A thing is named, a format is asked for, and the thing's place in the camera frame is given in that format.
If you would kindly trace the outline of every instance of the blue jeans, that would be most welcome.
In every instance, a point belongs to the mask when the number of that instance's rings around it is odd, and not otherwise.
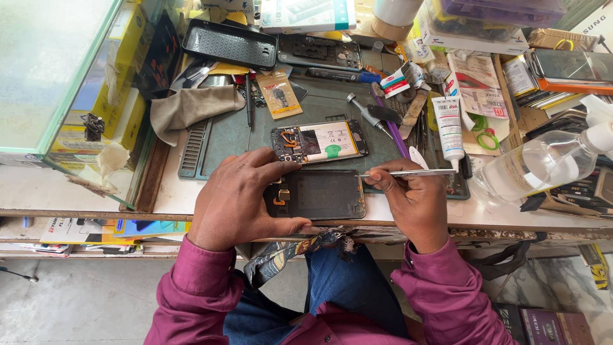
[[[366,246],[349,254],[351,263],[339,259],[337,252],[336,248],[321,248],[306,254],[305,312],[316,315],[321,303],[333,302],[345,311],[365,316],[392,335],[409,339],[400,304]],[[234,274],[244,280],[245,290],[224,322],[230,345],[280,343],[294,329],[289,322],[302,313],[270,301],[249,284],[241,271]]]

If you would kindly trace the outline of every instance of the gray cloth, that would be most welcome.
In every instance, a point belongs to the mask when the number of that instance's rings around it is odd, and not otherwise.
[[[151,100],[151,126],[160,139],[177,146],[179,130],[244,106],[245,99],[234,85],[183,88],[168,98]]]

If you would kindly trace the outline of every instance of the person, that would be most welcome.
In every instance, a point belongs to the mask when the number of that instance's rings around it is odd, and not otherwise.
[[[234,270],[236,244],[311,227],[306,218],[272,218],[262,193],[300,165],[269,147],[224,159],[196,199],[194,220],[177,262],[158,285],[159,308],[145,344],[417,344],[400,305],[365,246],[351,263],[335,249],[306,254],[305,313],[282,308]],[[481,275],[447,232],[441,176],[394,178],[420,167],[407,159],[372,168],[365,182],[382,190],[408,238],[391,278],[436,344],[517,344],[481,293]]]

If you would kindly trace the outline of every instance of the floor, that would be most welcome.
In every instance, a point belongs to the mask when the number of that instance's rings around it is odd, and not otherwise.
[[[613,255],[606,255],[613,263]],[[157,308],[155,290],[172,261],[7,260],[0,262],[38,283],[0,274],[0,345],[142,343]],[[242,268],[244,262],[238,263]],[[379,262],[386,276],[399,262]],[[307,266],[287,267],[261,290],[294,310],[304,307]],[[597,344],[613,343],[613,293],[597,291],[580,257],[530,260],[504,287],[489,284],[496,301],[559,310],[581,310]],[[412,314],[401,296],[403,312]]]

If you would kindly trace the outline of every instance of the glue tube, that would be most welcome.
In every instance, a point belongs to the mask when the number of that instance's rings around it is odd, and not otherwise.
[[[436,124],[443,147],[443,158],[451,162],[457,173],[460,172],[460,160],[464,158],[462,144],[462,124],[460,122],[460,96],[432,98]]]

